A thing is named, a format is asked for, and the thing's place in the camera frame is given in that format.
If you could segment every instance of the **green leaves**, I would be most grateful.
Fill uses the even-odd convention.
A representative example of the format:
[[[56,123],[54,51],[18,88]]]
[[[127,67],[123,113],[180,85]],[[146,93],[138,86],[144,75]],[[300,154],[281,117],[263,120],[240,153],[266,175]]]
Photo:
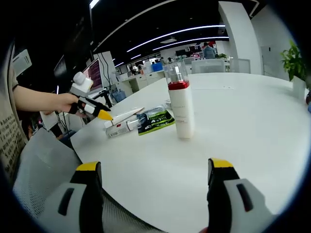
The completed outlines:
[[[293,41],[290,41],[290,44],[291,48],[281,53],[284,70],[288,72],[290,81],[294,75],[305,81],[307,76],[306,65],[303,63],[299,48]]]

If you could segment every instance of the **black ceiling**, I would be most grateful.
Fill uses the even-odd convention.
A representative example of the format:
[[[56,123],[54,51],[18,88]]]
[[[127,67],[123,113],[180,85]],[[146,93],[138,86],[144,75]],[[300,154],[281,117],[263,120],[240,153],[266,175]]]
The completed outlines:
[[[255,6],[251,0],[236,1],[241,2],[248,13]],[[33,63],[33,66],[27,70],[30,75],[24,75],[22,82],[31,81],[33,89],[43,91],[50,91],[50,86],[54,88],[53,69],[64,54],[66,42],[72,36],[81,12],[85,12],[89,2],[91,0],[21,1],[13,6],[16,48],[17,50],[27,48]],[[127,19],[161,2],[164,1],[100,0],[91,11],[94,35],[91,49],[94,50],[104,38]],[[261,3],[254,15],[263,6],[264,4]],[[216,0],[172,1],[125,24],[104,41],[95,53],[109,50],[116,59],[115,64],[128,63],[131,57],[138,54],[143,56],[154,53],[152,49],[162,46],[160,41],[168,38],[126,52],[138,44],[186,28],[217,25],[220,21]],[[178,41],[182,41],[220,35],[218,28],[211,28],[178,33],[173,36]]]

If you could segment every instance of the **round table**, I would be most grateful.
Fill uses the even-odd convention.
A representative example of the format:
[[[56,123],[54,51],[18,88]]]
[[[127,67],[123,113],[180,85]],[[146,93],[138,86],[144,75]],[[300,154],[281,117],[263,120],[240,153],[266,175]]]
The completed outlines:
[[[175,125],[108,139],[96,119],[72,138],[83,163],[101,161],[103,188],[125,209],[170,233],[208,225],[207,160],[231,162],[280,213],[295,194],[309,156],[310,115],[288,81],[251,74],[190,75],[195,134],[180,140]],[[165,79],[112,108],[150,109],[169,99]]]

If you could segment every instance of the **office desk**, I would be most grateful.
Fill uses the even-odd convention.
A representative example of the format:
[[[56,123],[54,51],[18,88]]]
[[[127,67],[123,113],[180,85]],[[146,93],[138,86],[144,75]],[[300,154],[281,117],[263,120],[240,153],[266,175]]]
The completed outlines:
[[[310,114],[291,96],[292,83],[240,73],[190,75],[196,129],[179,140],[174,125],[108,139],[94,120],[71,142],[82,162],[101,161],[103,188],[124,208],[170,233],[208,225],[207,159],[230,161],[280,213],[299,186],[310,148]],[[152,108],[168,99],[166,80],[112,108]]]

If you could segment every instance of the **human arm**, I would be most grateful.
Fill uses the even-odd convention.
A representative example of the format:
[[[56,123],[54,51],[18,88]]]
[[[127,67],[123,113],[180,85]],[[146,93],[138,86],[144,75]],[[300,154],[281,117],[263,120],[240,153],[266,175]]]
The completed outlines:
[[[27,112],[63,111],[69,112],[71,104],[77,103],[78,98],[71,94],[52,94],[33,91],[22,86],[16,86],[13,91],[17,110]]]

